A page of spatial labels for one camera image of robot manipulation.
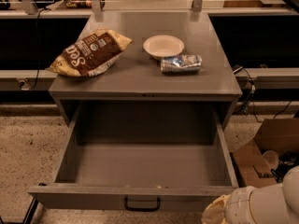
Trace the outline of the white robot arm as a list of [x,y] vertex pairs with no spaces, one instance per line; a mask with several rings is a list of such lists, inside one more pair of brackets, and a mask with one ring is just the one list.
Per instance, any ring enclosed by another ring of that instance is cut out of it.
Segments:
[[222,195],[203,212],[202,224],[299,224],[299,167],[283,181],[262,188],[247,186]]

